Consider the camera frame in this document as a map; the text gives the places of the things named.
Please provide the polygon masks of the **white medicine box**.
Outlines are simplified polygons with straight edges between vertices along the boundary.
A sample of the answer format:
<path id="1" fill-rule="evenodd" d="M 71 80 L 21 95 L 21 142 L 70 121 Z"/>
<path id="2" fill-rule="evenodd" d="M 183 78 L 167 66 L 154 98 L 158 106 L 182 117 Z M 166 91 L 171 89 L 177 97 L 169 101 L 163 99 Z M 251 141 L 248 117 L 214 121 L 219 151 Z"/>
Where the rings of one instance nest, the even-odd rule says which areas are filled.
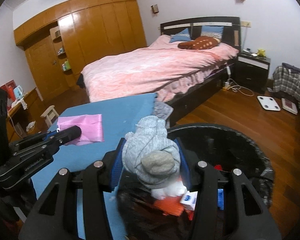
<path id="1" fill-rule="evenodd" d="M 196 208 L 197 201 L 197 191 L 187 191 L 181 198 L 180 204 L 186 209 L 190 211 L 194 211 Z"/>

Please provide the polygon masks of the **grey knitted sock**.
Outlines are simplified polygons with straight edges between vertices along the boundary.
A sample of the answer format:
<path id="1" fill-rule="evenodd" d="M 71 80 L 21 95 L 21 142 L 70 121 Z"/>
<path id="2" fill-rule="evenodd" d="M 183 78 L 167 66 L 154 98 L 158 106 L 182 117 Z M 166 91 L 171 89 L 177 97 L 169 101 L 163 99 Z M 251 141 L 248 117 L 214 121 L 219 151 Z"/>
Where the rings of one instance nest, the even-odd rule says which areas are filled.
<path id="1" fill-rule="evenodd" d="M 165 125 L 165 120 L 150 115 L 125 135 L 123 166 L 150 189 L 165 188 L 180 175 L 179 147 L 168 139 Z"/>

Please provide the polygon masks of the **orange foam fruit net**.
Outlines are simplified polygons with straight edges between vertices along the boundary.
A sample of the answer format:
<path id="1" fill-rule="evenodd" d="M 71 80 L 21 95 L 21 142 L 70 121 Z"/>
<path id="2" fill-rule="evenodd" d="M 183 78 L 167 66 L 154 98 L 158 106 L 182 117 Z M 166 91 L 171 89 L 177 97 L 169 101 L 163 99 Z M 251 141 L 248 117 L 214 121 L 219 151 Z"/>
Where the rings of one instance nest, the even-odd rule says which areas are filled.
<path id="1" fill-rule="evenodd" d="M 180 203 L 181 196 L 179 197 L 166 197 L 162 200 L 155 200 L 153 205 L 157 209 L 164 212 L 166 215 L 180 216 L 185 207 Z"/>

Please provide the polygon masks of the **pink face mask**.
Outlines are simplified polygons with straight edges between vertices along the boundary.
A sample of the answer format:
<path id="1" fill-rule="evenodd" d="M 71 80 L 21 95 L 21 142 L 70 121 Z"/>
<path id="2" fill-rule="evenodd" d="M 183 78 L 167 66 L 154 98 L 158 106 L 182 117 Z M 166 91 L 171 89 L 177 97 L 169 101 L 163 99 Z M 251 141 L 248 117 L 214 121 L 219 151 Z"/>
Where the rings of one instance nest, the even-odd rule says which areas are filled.
<path id="1" fill-rule="evenodd" d="M 78 126 L 81 129 L 81 136 L 66 145 L 87 145 L 95 142 L 104 142 L 102 115 L 76 115 L 59 116 L 57 120 L 57 131 L 63 131 L 72 126 Z"/>

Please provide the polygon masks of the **white plastic bag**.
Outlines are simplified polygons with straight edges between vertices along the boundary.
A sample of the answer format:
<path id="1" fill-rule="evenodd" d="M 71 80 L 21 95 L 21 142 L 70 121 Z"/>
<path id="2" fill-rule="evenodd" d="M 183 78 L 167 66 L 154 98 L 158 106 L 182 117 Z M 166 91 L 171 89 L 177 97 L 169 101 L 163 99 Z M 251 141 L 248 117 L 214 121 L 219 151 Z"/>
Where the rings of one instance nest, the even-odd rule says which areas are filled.
<path id="1" fill-rule="evenodd" d="M 180 197 L 187 192 L 186 186 L 181 180 L 175 181 L 165 188 L 152 189 L 151 196 L 157 200 L 163 200 L 167 197 Z"/>

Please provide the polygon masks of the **black trash bin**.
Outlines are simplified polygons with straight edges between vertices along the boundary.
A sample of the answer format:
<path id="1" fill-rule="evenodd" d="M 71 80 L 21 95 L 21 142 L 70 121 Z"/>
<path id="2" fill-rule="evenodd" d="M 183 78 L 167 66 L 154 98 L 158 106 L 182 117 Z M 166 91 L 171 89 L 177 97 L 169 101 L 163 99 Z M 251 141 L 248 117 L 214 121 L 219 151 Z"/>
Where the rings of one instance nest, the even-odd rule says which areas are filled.
<path id="1" fill-rule="evenodd" d="M 150 190 L 124 170 L 117 207 L 127 239 L 280 239 L 269 212 L 274 170 L 257 144 L 226 126 L 189 124 L 168 130 L 180 139 L 199 196 L 194 217 L 166 215 Z"/>

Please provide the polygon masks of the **wooden desk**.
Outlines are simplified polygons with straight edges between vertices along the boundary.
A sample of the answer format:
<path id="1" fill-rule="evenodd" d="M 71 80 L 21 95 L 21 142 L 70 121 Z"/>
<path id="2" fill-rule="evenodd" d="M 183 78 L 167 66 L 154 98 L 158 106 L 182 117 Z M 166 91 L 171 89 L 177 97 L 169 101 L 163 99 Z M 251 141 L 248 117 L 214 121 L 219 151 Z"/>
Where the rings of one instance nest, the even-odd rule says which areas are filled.
<path id="1" fill-rule="evenodd" d="M 6 127 L 9 142 L 41 132 L 47 128 L 44 119 L 41 117 L 45 105 L 35 88 L 25 94 L 24 101 L 27 104 L 27 109 L 23 109 L 22 104 L 19 103 L 8 111 Z"/>

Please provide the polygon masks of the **light blue kettle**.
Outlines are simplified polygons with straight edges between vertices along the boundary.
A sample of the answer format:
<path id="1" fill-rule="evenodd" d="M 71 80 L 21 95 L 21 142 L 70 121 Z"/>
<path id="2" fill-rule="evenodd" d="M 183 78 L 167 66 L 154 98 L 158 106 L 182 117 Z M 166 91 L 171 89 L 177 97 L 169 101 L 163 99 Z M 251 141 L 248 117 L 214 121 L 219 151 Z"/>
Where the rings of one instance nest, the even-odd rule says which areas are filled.
<path id="1" fill-rule="evenodd" d="M 24 97 L 24 91 L 21 86 L 16 86 L 13 90 L 14 96 L 17 100 L 21 100 Z"/>

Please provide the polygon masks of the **pink bed quilt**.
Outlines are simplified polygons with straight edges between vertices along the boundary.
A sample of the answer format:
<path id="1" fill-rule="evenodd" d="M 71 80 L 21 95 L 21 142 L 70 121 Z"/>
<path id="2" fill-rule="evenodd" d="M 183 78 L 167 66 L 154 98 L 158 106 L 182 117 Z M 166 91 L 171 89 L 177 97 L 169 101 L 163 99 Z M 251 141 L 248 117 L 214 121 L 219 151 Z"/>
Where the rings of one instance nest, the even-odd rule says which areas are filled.
<path id="1" fill-rule="evenodd" d="M 157 93 L 158 100 L 168 102 L 186 94 L 238 54 L 233 46 L 213 38 L 207 43 L 209 49 L 181 49 L 179 42 L 161 35 L 149 47 L 94 61 L 81 72 L 89 100 Z"/>

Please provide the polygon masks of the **white bathroom scale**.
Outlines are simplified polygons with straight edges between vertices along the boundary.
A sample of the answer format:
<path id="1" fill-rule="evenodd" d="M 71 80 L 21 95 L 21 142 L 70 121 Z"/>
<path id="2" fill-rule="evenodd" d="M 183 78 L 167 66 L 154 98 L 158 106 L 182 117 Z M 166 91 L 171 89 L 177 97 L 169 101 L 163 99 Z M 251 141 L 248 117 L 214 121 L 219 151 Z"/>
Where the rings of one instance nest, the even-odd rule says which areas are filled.
<path id="1" fill-rule="evenodd" d="M 278 103 L 272 97 L 259 95 L 257 96 L 257 100 L 266 111 L 281 111 Z"/>

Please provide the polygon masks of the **brown dotted pillow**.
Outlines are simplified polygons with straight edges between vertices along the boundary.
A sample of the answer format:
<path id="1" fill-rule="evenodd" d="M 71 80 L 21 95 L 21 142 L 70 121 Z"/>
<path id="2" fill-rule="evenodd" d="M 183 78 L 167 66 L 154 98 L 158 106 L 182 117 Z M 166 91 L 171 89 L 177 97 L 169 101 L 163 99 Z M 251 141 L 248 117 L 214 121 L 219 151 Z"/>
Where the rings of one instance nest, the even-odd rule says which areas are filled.
<path id="1" fill-rule="evenodd" d="M 178 44 L 178 48 L 187 50 L 207 50 L 218 46 L 220 42 L 220 39 L 216 37 L 200 36 L 193 41 L 181 42 Z"/>

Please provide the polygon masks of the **plaid bag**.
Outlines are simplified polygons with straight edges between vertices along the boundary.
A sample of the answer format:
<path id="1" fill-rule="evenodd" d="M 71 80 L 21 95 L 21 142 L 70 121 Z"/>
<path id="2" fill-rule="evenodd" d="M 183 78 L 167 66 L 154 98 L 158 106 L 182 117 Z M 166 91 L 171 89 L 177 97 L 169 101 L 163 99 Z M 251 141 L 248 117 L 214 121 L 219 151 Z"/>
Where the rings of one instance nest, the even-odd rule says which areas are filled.
<path id="1" fill-rule="evenodd" d="M 292 96 L 300 108 L 300 68 L 283 62 L 273 72 L 273 80 L 273 92 Z"/>

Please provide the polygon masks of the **yellow plush toy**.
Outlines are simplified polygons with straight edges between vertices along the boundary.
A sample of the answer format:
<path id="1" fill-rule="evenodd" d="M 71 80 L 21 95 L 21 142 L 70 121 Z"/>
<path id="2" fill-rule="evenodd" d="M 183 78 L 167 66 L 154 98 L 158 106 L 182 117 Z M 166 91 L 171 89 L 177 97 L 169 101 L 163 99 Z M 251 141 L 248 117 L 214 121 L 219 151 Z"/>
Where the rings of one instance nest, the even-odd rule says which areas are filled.
<path id="1" fill-rule="evenodd" d="M 265 58 L 266 57 L 266 51 L 264 49 L 258 49 L 257 50 L 257 57 Z"/>

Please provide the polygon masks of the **blue pillow right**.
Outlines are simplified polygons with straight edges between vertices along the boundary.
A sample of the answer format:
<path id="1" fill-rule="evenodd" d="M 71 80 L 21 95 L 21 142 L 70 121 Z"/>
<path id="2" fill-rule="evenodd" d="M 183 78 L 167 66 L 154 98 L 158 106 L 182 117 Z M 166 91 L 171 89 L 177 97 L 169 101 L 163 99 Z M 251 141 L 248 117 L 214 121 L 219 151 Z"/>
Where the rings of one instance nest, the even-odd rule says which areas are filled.
<path id="1" fill-rule="evenodd" d="M 223 31 L 224 31 L 223 26 L 204 25 L 204 26 L 202 26 L 200 35 L 213 37 L 213 38 L 217 38 L 217 39 L 221 40 L 222 36 L 223 36 Z"/>

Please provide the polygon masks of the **left wall lamp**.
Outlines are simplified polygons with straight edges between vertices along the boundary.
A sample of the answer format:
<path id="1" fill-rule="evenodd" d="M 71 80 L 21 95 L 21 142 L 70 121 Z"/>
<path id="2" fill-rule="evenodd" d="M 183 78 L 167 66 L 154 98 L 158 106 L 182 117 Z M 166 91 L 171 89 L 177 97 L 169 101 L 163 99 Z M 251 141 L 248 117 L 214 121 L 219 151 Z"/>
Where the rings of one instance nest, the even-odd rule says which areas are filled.
<path id="1" fill-rule="evenodd" d="M 153 14 L 158 14 L 159 13 L 158 5 L 157 4 L 152 5 L 151 10 Z"/>

